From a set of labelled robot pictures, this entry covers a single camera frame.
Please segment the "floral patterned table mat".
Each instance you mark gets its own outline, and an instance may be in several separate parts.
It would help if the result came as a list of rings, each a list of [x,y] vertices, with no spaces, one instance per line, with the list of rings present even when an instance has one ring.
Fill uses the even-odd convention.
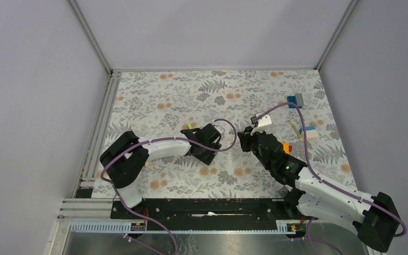
[[[296,110],[287,96],[301,93],[305,123],[315,126],[309,141],[313,169],[344,185],[356,183],[316,70],[124,72],[118,79],[103,149],[122,133],[133,131],[148,139],[178,135],[191,124],[214,122],[222,134],[224,152],[210,165],[192,156],[166,157],[145,164],[137,185],[144,198],[279,198],[285,188],[264,170],[255,156],[232,145],[234,133],[250,125],[251,117],[271,110],[268,133],[292,146],[292,155],[305,158]]]

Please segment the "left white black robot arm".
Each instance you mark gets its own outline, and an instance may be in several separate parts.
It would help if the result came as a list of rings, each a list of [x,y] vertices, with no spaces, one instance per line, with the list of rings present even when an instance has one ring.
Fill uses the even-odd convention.
[[[136,179],[146,162],[173,156],[192,156],[210,165],[220,144],[221,133],[212,124],[180,131],[175,137],[143,139],[133,131],[124,132],[99,157],[109,181],[124,202],[123,211],[130,218],[143,213],[142,195]]]

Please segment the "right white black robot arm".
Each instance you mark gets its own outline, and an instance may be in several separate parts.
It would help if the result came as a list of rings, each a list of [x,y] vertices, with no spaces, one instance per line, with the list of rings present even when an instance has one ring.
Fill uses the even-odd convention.
[[[392,198],[357,191],[319,173],[313,174],[306,162],[284,150],[273,134],[238,132],[242,151],[251,152],[280,184],[291,188],[285,197],[284,214],[319,218],[338,225],[366,246],[386,253],[399,227],[400,216]]]

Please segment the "blue grey toy blocks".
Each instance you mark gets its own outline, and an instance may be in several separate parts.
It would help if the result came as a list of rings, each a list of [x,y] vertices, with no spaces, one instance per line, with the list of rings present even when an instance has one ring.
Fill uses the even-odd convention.
[[[301,93],[296,93],[293,96],[287,96],[287,101],[289,103],[294,103],[299,109],[302,109],[304,106],[304,101]]]

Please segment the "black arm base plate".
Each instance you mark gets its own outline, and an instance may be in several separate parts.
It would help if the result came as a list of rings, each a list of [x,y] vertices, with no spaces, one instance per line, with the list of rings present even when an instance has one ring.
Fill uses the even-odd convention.
[[[140,220],[149,231],[276,231],[278,224],[299,225],[303,216],[283,199],[143,199],[128,211],[120,201],[111,219]]]

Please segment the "blue white eraser block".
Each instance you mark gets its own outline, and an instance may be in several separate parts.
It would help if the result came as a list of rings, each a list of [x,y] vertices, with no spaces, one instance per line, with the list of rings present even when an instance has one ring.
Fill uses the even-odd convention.
[[[313,141],[313,140],[317,140],[319,138],[319,133],[317,132],[315,126],[306,126],[305,127],[305,133],[306,133],[306,135],[304,135],[304,129],[303,129],[303,127],[301,127],[299,129],[299,134],[301,135],[302,138],[304,138],[304,136],[306,136],[307,141]]]

